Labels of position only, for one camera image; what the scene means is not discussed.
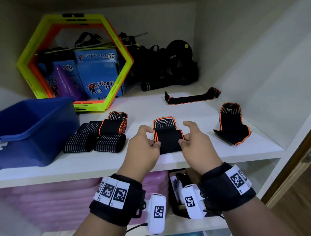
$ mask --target shelf surface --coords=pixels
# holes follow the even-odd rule
[[[168,215],[165,221],[165,229],[161,235],[171,235],[171,234],[183,234],[204,230],[212,229],[223,229],[227,228],[228,225],[224,219],[219,216],[207,217],[203,220],[192,220],[176,215]],[[59,232],[47,232],[42,236],[72,236],[75,230],[71,231],[59,231]],[[147,226],[141,226],[132,231],[126,233],[126,236],[145,236],[150,235],[147,230]]]
[[[230,145],[221,140],[212,131],[219,129],[219,110],[223,104],[221,95],[211,101],[201,101],[181,105],[167,105],[164,92],[171,97],[191,96],[206,93],[207,89],[200,83],[189,86],[170,86],[148,92],[142,92],[140,87],[128,91],[126,96],[116,98],[111,107],[104,113],[80,114],[80,123],[90,120],[103,120],[111,111],[121,111],[128,114],[128,126],[125,131],[126,145],[120,153],[60,153],[56,160],[46,167],[25,167],[0,170],[0,188],[21,186],[48,182],[58,182],[85,178],[109,176],[122,165],[128,140],[135,136],[140,125],[152,127],[155,119],[174,116],[177,128],[184,134],[189,128],[184,126],[184,120],[191,120],[198,124],[202,132],[206,133],[218,155],[225,162],[236,163],[260,159],[278,158],[283,148],[269,139],[246,120],[243,123],[250,127],[252,134],[238,146]],[[169,170],[189,167],[181,152],[161,155],[153,171]]]

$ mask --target orange hexagon frame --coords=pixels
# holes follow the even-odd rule
[[[17,67],[22,73],[36,98],[54,97],[54,94],[36,66],[35,54],[42,49],[48,48],[62,28],[104,28],[114,42],[119,52],[126,60],[125,65],[120,71],[113,87],[111,88],[105,100],[100,101],[75,101],[76,111],[105,111],[113,102],[120,86],[130,71],[134,60],[120,40],[109,21],[98,14],[62,14],[62,15],[45,15],[34,34],[29,40],[26,48],[21,54]]]

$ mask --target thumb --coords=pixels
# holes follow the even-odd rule
[[[159,152],[160,152],[161,142],[159,142],[159,141],[158,141],[158,142],[155,142],[155,143],[152,145],[152,147],[158,149]]]
[[[184,140],[184,139],[178,140],[178,143],[181,146],[182,150],[188,145],[188,142],[186,140]]]

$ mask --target blue plastic bin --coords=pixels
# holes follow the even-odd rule
[[[80,126],[73,101],[28,99],[0,111],[0,169],[51,164]]]

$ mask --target finger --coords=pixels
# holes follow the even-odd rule
[[[179,145],[181,146],[181,150],[183,150],[186,146],[188,146],[188,141],[184,139],[178,140]]]
[[[190,133],[201,132],[199,127],[193,121],[183,121],[183,125],[188,126],[190,129]]]
[[[158,149],[159,150],[159,153],[160,153],[160,147],[161,147],[161,142],[156,142],[152,145],[154,148]]]
[[[184,140],[190,141],[190,133],[183,136]]]
[[[153,133],[153,129],[149,126],[146,126],[146,125],[141,125],[139,126],[138,128],[138,132],[137,134],[138,135],[143,135],[143,136],[146,136],[147,137],[147,134],[146,133]]]
[[[152,146],[155,142],[154,142],[154,140],[148,139],[148,143],[150,146]]]

